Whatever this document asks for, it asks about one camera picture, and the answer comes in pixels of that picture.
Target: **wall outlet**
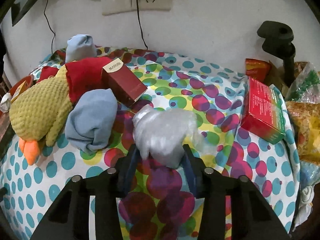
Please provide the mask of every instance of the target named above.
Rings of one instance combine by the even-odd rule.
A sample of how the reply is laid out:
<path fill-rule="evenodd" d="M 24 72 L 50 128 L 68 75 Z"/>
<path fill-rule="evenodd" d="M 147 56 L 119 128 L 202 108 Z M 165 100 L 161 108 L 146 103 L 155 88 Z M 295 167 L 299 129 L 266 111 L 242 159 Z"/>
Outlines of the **wall outlet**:
<path fill-rule="evenodd" d="M 170 11 L 173 0 L 139 0 L 140 10 Z M 136 0 L 101 0 L 102 15 L 111 15 L 137 10 Z"/>
<path fill-rule="evenodd" d="M 104 16 L 136 10 L 132 0 L 101 0 L 101 9 Z"/>
<path fill-rule="evenodd" d="M 139 0 L 139 10 L 161 10 L 170 11 L 173 0 Z M 132 0 L 132 7 L 137 9 L 136 0 Z"/>

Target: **white wall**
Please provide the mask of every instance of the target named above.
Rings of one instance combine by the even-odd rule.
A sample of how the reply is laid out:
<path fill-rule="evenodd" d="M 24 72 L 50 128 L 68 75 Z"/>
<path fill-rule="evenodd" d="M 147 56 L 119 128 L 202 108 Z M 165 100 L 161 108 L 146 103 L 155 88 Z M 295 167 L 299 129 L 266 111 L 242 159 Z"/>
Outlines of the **white wall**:
<path fill-rule="evenodd" d="M 15 26 L 9 12 L 2 24 L 13 76 L 22 78 L 51 52 L 52 33 L 38 0 Z M 136 12 L 104 17 L 100 1 L 49 0 L 47 15 L 57 33 L 54 49 L 65 47 L 77 33 L 104 46 L 143 48 Z M 141 12 L 150 49 L 203 58 L 244 71 L 244 59 L 275 60 L 262 51 L 256 31 L 265 20 L 288 24 L 294 32 L 296 60 L 320 62 L 320 25 L 304 0 L 174 0 L 170 12 Z"/>

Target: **screw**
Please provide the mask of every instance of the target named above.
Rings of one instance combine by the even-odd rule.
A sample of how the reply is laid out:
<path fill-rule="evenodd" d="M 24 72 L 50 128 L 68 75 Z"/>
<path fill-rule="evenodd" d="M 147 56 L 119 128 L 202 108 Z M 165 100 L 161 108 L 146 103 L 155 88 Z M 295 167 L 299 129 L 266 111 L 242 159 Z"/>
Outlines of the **screw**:
<path fill-rule="evenodd" d="M 247 177 L 247 176 L 240 176 L 239 177 L 239 179 L 240 179 L 240 181 L 242 181 L 242 182 L 248 182 L 249 181 L 249 178 Z"/>
<path fill-rule="evenodd" d="M 114 173 L 116 173 L 116 172 L 117 172 L 116 168 L 109 168 L 109 169 L 107 169 L 107 173 L 109 173 L 109 174 L 114 174 Z"/>
<path fill-rule="evenodd" d="M 73 177 L 71 178 L 71 180 L 72 180 L 73 182 L 78 182 L 79 180 L 81 180 L 81 177 L 80 177 L 79 175 L 75 175 L 75 176 L 73 176 Z"/>
<path fill-rule="evenodd" d="M 214 172 L 214 169 L 213 169 L 213 168 L 210 168 L 210 167 L 206 167 L 206 168 L 204 169 L 204 172 L 205 172 L 206 174 L 212 174 L 212 173 Z"/>

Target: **red fabric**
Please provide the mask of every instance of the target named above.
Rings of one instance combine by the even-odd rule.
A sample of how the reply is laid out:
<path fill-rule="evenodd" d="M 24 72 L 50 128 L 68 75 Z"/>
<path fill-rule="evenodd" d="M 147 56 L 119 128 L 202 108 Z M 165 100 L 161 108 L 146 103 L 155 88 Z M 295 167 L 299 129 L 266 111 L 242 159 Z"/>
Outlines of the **red fabric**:
<path fill-rule="evenodd" d="M 69 97 L 73 104 L 88 91 L 105 89 L 102 83 L 102 68 L 112 62 L 108 57 L 85 58 L 66 64 Z"/>
<path fill-rule="evenodd" d="M 37 81 L 37 83 L 49 77 L 54 77 L 57 74 L 57 72 L 58 72 L 58 69 L 56 67 L 49 67 L 49 66 L 43 67 L 41 70 L 40 78 Z"/>

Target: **bedsheet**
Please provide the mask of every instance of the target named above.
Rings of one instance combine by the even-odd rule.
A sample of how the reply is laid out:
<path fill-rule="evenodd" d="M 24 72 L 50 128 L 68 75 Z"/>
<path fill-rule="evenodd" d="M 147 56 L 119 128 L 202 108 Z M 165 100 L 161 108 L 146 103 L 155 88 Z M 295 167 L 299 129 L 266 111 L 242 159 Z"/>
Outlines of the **bedsheet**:
<path fill-rule="evenodd" d="M 18 149 L 18 137 L 13 138 L 0 163 L 0 185 L 9 192 L 1 208 L 20 239 L 30 238 L 73 175 L 96 176 L 126 154 L 133 143 L 132 117 L 146 104 L 159 111 L 173 107 L 193 111 L 199 130 L 217 149 L 215 153 L 200 156 L 191 145 L 194 155 L 225 176 L 248 176 L 289 231 L 299 189 L 300 164 L 284 103 L 286 137 L 272 145 L 239 127 L 246 84 L 244 74 L 178 54 L 109 47 L 98 47 L 97 52 L 100 57 L 121 58 L 148 90 L 131 110 L 118 104 L 110 145 L 94 155 L 70 145 L 62 133 L 54 147 L 45 147 L 36 164 L 28 166 Z M 35 79 L 40 77 L 43 66 L 60 68 L 64 58 L 64 50 L 55 52 L 32 72 Z M 125 240 L 189 240 L 198 235 L 203 200 L 191 195 L 181 168 L 162 167 L 153 159 L 139 163 L 132 191 L 117 203 Z M 93 197 L 90 207 L 90 239 L 95 239 Z M 231 238 L 231 227 L 227 198 L 226 239 Z"/>

